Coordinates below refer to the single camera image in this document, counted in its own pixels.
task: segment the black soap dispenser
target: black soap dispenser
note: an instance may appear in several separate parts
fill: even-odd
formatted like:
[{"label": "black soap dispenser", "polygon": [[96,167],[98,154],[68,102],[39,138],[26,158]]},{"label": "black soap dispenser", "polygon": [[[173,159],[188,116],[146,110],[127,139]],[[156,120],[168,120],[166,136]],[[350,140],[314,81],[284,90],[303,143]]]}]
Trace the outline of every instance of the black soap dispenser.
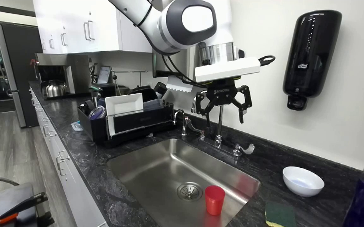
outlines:
[{"label": "black soap dispenser", "polygon": [[310,11],[297,19],[283,85],[288,109],[304,110],[307,97],[321,93],[341,19],[333,10]]}]

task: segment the red cup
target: red cup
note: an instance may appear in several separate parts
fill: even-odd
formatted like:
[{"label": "red cup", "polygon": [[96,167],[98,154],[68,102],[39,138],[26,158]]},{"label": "red cup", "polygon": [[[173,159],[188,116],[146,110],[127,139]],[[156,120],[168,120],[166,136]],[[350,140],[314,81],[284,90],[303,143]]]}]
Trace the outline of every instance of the red cup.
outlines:
[{"label": "red cup", "polygon": [[222,188],[211,185],[204,189],[206,211],[209,216],[219,216],[225,192]]}]

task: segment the stainless steel sink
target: stainless steel sink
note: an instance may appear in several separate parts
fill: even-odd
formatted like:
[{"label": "stainless steel sink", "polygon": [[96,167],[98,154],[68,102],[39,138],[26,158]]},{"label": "stainless steel sink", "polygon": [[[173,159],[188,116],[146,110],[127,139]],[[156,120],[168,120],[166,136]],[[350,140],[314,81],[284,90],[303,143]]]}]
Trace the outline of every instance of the stainless steel sink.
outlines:
[{"label": "stainless steel sink", "polygon": [[[160,226],[226,226],[259,188],[259,180],[177,139],[107,163]],[[204,188],[226,192],[222,213],[206,213]]]}]

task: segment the sink drain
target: sink drain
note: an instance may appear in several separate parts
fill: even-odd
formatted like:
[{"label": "sink drain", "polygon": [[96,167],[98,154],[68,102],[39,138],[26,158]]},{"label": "sink drain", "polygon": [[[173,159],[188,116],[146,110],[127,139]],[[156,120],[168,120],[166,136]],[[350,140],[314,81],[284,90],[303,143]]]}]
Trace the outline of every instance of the sink drain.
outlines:
[{"label": "sink drain", "polygon": [[203,196],[202,189],[194,182],[187,182],[179,185],[177,193],[179,198],[185,201],[198,201]]}]

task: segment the white cabinet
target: white cabinet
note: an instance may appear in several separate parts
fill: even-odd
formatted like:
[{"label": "white cabinet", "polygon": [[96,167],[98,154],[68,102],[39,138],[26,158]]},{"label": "white cabinet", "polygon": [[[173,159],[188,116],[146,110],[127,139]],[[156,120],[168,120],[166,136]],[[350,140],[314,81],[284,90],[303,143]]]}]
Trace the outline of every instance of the white cabinet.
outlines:
[{"label": "white cabinet", "polygon": [[141,52],[151,47],[107,0],[32,0],[44,53]]},{"label": "white cabinet", "polygon": [[65,146],[56,135],[39,101],[30,90],[31,102],[36,112],[41,135],[54,164],[55,173],[65,193],[65,198],[78,227],[107,227],[82,177],[70,160]]}]

